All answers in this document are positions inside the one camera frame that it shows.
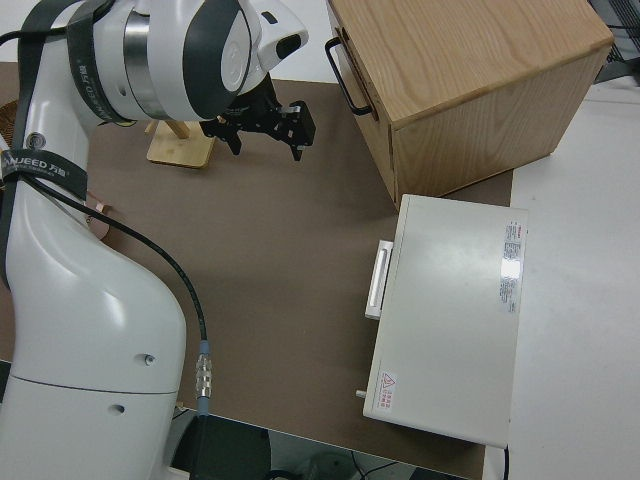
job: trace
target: white handle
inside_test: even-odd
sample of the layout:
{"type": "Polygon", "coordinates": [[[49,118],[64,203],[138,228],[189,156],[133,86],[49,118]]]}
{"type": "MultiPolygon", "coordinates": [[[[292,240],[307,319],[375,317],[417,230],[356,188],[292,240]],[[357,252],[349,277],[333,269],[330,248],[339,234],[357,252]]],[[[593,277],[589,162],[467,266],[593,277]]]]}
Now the white handle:
{"type": "Polygon", "coordinates": [[[382,314],[382,301],[384,299],[384,289],[387,284],[387,274],[389,272],[392,250],[393,242],[380,240],[376,263],[373,267],[373,275],[371,276],[367,308],[364,313],[365,317],[373,320],[380,320],[380,315],[382,314]]]}

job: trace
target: wood grain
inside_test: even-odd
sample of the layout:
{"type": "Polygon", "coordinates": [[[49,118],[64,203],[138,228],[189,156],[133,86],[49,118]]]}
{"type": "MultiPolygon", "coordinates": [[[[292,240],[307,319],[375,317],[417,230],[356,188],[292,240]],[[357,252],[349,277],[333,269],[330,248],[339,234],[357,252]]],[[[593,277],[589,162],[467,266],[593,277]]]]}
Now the wood grain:
{"type": "Polygon", "coordinates": [[[349,94],[357,106],[370,105],[374,108],[375,115],[356,116],[358,127],[365,137],[373,161],[378,167],[380,176],[384,181],[389,195],[396,203],[396,176],[393,166],[393,154],[391,149],[391,122],[379,100],[374,100],[370,95],[371,84],[367,85],[365,72],[359,65],[357,52],[352,48],[348,35],[338,20],[329,10],[329,20],[336,35],[342,39],[342,45],[335,50],[340,65],[342,78],[347,86],[349,94]]]}
{"type": "Polygon", "coordinates": [[[9,146],[13,141],[13,124],[16,120],[17,109],[18,102],[15,100],[0,107],[0,134],[9,146]]]}
{"type": "Polygon", "coordinates": [[[394,131],[398,196],[441,196],[553,152],[608,51],[394,131]]]}
{"type": "Polygon", "coordinates": [[[329,0],[394,128],[611,45],[584,0],[329,0]]]}
{"type": "Polygon", "coordinates": [[[202,133],[198,122],[172,123],[184,125],[184,128],[181,125],[176,126],[181,137],[177,136],[176,129],[169,122],[159,122],[149,146],[147,159],[153,163],[176,167],[206,167],[209,164],[214,139],[206,137],[202,133]]]}

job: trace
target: drawer handle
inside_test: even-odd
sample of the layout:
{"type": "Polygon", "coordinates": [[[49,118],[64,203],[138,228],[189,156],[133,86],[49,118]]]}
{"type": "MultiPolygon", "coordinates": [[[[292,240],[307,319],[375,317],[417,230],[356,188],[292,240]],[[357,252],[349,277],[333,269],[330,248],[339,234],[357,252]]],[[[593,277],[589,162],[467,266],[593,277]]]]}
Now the drawer handle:
{"type": "Polygon", "coordinates": [[[380,320],[382,315],[382,301],[385,287],[387,286],[387,276],[389,275],[389,263],[393,252],[393,242],[380,240],[378,243],[378,253],[376,263],[373,266],[371,275],[371,286],[369,287],[369,298],[364,316],[372,320],[380,320]]]}
{"type": "Polygon", "coordinates": [[[338,85],[340,85],[342,94],[344,95],[344,98],[347,100],[347,103],[349,104],[349,108],[351,109],[351,112],[354,115],[358,115],[358,116],[367,115],[373,112],[373,108],[371,108],[370,105],[367,105],[366,107],[356,107],[354,105],[353,99],[351,98],[351,95],[349,95],[349,91],[347,90],[347,86],[345,85],[344,80],[342,79],[342,76],[338,71],[338,66],[336,65],[336,62],[333,59],[333,56],[331,55],[331,49],[341,44],[342,44],[342,40],[340,39],[340,37],[332,38],[324,46],[324,50],[325,52],[327,52],[327,58],[329,59],[329,63],[331,64],[331,69],[333,70],[333,73],[335,73],[336,78],[338,79],[338,85]]]}

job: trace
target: screw hole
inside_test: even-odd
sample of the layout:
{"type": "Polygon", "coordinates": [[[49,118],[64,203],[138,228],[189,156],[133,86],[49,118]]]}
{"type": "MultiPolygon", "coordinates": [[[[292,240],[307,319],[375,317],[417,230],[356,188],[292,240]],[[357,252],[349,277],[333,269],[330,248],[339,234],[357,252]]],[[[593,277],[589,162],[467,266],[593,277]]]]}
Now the screw hole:
{"type": "Polygon", "coordinates": [[[111,415],[122,415],[124,413],[124,407],[122,405],[111,405],[109,408],[109,413],[111,415]]]}
{"type": "Polygon", "coordinates": [[[156,361],[156,357],[151,355],[150,353],[139,353],[134,357],[134,361],[143,367],[150,367],[156,361]]]}

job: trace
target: warning label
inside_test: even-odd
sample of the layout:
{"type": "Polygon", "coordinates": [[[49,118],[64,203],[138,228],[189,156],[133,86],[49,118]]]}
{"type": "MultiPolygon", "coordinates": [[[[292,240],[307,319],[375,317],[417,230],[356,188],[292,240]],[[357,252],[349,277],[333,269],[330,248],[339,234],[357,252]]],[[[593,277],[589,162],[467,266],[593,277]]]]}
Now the warning label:
{"type": "Polygon", "coordinates": [[[398,377],[395,373],[380,371],[378,379],[378,398],[376,409],[391,411],[393,408],[393,395],[396,390],[398,377]]]}

